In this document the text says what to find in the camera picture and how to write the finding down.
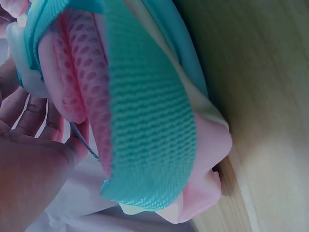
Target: teal fabric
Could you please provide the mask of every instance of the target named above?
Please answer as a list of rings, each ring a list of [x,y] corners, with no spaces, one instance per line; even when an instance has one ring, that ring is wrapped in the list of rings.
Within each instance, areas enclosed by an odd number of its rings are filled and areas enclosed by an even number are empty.
[[[182,17],[172,0],[142,0],[190,81],[208,97],[205,77]]]
[[[124,2],[101,2],[109,54],[113,160],[111,178],[104,181],[101,194],[146,211],[160,210],[178,197],[193,168],[194,114],[169,58]],[[25,31],[28,57],[37,69],[38,42],[69,1],[40,3],[31,7]]]

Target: woven texture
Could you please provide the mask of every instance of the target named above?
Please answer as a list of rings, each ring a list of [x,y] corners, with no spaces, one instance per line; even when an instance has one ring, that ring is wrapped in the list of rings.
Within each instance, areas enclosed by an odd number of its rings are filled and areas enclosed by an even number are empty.
[[[37,48],[67,0],[47,1],[27,38]],[[185,187],[196,155],[194,115],[168,57],[122,0],[104,0],[110,68],[112,174],[102,196],[156,211]]]

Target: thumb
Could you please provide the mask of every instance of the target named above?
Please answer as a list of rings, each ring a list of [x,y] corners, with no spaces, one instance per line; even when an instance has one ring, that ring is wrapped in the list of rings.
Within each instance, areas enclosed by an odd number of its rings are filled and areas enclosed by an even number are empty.
[[[14,18],[21,16],[26,12],[28,0],[0,0],[0,5],[3,9],[11,14]]]

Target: strap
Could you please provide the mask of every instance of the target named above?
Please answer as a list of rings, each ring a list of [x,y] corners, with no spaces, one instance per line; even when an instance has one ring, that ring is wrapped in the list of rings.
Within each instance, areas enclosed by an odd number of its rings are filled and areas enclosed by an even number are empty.
[[[101,0],[36,0],[28,12],[24,31],[26,53],[30,68],[41,71],[38,44],[49,25],[64,11],[71,7],[98,14],[103,13]]]

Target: finger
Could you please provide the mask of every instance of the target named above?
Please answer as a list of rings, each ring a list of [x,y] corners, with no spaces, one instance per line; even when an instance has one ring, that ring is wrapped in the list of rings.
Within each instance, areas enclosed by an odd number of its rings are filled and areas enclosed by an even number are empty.
[[[46,126],[39,136],[40,139],[61,142],[63,138],[64,119],[51,100],[48,100]]]
[[[0,108],[0,120],[3,121],[9,128],[12,128],[14,123],[22,114],[28,93],[22,88],[18,88],[15,93],[5,99]]]
[[[19,87],[18,75],[12,56],[0,66],[0,106],[1,102]]]
[[[28,0],[0,0],[1,7],[9,12],[14,18],[26,12]]]
[[[26,110],[23,112],[15,133],[35,136],[44,122],[46,115],[46,99],[39,99],[30,96]]]
[[[89,143],[89,121],[87,120],[82,124],[77,124],[77,129],[80,131],[85,141]],[[75,164],[79,163],[88,154],[87,148],[72,129],[70,138],[67,140],[65,144],[75,154]]]

